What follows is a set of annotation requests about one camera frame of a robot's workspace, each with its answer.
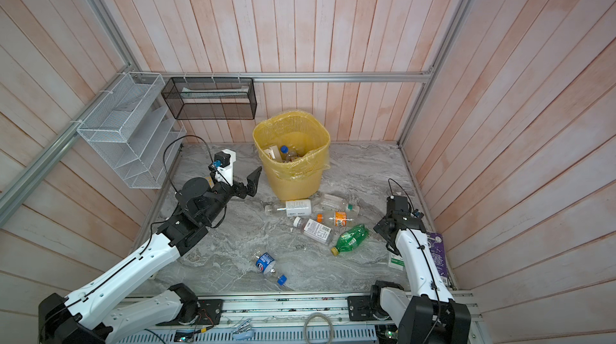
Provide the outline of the white carton drink bottle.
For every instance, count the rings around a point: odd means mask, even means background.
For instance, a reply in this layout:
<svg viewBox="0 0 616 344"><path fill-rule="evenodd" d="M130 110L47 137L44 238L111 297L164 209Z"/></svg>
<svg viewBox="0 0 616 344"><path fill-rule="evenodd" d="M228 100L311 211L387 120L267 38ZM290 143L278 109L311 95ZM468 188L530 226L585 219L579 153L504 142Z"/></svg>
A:
<svg viewBox="0 0 616 344"><path fill-rule="evenodd" d="M277 145L272 145L268 148L265 148L263 152L268 156L271 160L282 162L282 154Z"/></svg>

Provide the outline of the blue label pepsi bottle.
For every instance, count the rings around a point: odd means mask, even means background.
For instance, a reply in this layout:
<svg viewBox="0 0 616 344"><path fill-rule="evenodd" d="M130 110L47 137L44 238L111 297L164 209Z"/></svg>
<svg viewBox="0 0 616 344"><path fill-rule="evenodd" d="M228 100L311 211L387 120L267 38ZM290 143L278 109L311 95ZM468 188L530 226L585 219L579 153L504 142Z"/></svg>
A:
<svg viewBox="0 0 616 344"><path fill-rule="evenodd" d="M276 269L277 261L268 252L258 251L253 256L253 266L270 282L285 288L288 278Z"/></svg>

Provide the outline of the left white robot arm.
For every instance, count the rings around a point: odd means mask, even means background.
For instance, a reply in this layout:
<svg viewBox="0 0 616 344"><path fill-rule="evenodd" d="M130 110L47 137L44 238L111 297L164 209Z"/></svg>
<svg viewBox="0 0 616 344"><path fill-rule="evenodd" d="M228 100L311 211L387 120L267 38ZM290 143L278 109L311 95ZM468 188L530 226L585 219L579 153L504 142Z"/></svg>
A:
<svg viewBox="0 0 616 344"><path fill-rule="evenodd" d="M262 169L242 183L233 167L210 165L210 178L196 177L176 193L177 206L151 237L110 270L63 297L52 294L38 306L41 343L115 343L160 323L192 326L201 304L185 284L126 307L119 304L154 273L175 262L224 220L229 201L255 196Z"/></svg>

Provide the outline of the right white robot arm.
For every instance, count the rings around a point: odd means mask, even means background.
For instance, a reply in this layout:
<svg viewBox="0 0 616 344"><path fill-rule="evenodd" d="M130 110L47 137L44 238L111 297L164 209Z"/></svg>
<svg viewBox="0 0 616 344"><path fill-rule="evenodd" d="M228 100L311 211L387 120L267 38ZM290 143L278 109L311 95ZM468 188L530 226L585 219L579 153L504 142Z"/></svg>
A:
<svg viewBox="0 0 616 344"><path fill-rule="evenodd" d="M375 226L386 247L402 257L410 294L386 281L373 286L373 314L388 316L399 343L466 343L472 317L443 283L428 248L423 222L407 210L389 209Z"/></svg>

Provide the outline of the yellow plastic waste bin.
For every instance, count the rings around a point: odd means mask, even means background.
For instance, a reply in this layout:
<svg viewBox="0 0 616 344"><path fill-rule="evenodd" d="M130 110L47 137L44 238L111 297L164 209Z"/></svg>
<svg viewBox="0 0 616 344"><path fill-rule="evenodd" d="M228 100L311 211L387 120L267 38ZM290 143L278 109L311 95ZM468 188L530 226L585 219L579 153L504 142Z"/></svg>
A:
<svg viewBox="0 0 616 344"><path fill-rule="evenodd" d="M279 200L305 199L319 190L322 173L330 168L330 133L310 113L286 111L262 121L253 130L253 141ZM278 162L266 152L272 146L286 146L298 157Z"/></svg>

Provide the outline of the green white juice carton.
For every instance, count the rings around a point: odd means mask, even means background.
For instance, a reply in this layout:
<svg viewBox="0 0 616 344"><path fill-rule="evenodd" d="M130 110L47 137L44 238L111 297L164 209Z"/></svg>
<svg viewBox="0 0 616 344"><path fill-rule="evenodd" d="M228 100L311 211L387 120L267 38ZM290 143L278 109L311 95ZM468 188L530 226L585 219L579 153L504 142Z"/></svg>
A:
<svg viewBox="0 0 616 344"><path fill-rule="evenodd" d="M390 253L388 256L388 266L396 270L405 270L404 259L401 256Z"/></svg>

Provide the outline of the purple book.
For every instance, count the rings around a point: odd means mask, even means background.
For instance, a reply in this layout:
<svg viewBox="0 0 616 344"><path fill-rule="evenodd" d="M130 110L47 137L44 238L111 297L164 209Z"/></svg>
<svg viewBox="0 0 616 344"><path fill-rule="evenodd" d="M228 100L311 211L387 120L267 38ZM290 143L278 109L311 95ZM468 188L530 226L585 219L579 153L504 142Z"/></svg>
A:
<svg viewBox="0 0 616 344"><path fill-rule="evenodd" d="M449 269L446 261L446 253L444 248L444 240L441 234L428 232L428 245L433 261L436 264L437 271L447 287L453 288L452 279L449 276Z"/></svg>

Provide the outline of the clear bottle white label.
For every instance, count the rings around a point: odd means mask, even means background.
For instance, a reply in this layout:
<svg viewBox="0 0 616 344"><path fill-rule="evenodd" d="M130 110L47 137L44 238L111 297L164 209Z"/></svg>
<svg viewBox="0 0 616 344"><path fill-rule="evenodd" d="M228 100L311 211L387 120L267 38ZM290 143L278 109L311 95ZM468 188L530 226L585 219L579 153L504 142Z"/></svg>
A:
<svg viewBox="0 0 616 344"><path fill-rule="evenodd" d="M265 206L268 216L309 217L312 214L312 204L309 199L294 201L277 201Z"/></svg>

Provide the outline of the green plastic bottle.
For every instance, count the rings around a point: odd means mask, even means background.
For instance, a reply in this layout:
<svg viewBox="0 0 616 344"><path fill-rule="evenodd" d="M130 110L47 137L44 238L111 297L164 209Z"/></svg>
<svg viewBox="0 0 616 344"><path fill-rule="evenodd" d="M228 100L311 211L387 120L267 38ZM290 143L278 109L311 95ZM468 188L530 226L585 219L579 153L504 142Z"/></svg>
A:
<svg viewBox="0 0 616 344"><path fill-rule="evenodd" d="M369 230L366 225L356 225L350 230L342 233L330 251L334 256L338 256L341 253L351 252L362 242L364 242L368 236Z"/></svg>

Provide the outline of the orange label clear bottle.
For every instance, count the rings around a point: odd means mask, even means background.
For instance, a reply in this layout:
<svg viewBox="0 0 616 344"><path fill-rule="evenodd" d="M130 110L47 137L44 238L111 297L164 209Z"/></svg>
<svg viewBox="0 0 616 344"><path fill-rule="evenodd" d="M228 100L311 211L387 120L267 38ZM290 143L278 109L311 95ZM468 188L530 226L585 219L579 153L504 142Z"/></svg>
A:
<svg viewBox="0 0 616 344"><path fill-rule="evenodd" d="M316 221L330 228L353 227L357 222L352 214L343 211L323 211L317 213Z"/></svg>

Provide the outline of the square bottle white label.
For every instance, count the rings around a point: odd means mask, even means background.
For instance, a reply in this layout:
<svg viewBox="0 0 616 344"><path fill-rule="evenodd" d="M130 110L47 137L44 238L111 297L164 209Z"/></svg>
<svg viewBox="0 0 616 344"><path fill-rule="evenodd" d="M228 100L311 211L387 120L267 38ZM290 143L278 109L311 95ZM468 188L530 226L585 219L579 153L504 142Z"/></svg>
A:
<svg viewBox="0 0 616 344"><path fill-rule="evenodd" d="M307 238L321 244L330 244L333 238L333 232L330 227L316 222L316 220L311 218L295 217L293 227Z"/></svg>

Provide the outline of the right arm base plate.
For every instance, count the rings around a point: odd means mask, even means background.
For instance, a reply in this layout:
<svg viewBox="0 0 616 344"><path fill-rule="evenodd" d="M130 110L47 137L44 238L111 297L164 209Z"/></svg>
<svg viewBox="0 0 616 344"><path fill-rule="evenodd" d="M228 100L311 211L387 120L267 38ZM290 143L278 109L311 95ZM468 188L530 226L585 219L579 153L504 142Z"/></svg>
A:
<svg viewBox="0 0 616 344"><path fill-rule="evenodd" d="M370 296L349 296L346 298L348 316L352 322L387 320L388 316L378 311Z"/></svg>

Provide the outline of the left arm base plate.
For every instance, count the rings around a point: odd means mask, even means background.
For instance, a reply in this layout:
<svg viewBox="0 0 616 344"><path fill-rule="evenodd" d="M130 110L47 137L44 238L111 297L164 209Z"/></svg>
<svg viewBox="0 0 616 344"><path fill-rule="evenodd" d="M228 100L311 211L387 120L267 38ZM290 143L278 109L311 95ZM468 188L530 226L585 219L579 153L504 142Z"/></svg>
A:
<svg viewBox="0 0 616 344"><path fill-rule="evenodd" d="M200 298L196 306L183 307L174 320L157 326L216 326L221 321L223 303L219 298Z"/></svg>

